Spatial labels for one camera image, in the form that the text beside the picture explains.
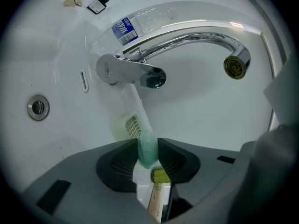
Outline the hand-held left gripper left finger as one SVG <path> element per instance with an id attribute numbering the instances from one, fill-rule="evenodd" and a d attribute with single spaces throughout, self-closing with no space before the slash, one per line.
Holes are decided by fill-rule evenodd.
<path id="1" fill-rule="evenodd" d="M 46 224 L 147 224 L 136 184 L 112 169 L 136 154 L 136 139 L 73 154 L 29 185 L 23 200 Z"/>

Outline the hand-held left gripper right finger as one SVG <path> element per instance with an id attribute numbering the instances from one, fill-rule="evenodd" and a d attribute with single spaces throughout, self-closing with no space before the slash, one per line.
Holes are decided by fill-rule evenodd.
<path id="1" fill-rule="evenodd" d="M 239 152 L 158 139 L 159 161 L 171 181 L 168 223 L 228 223 L 244 179 Z"/>

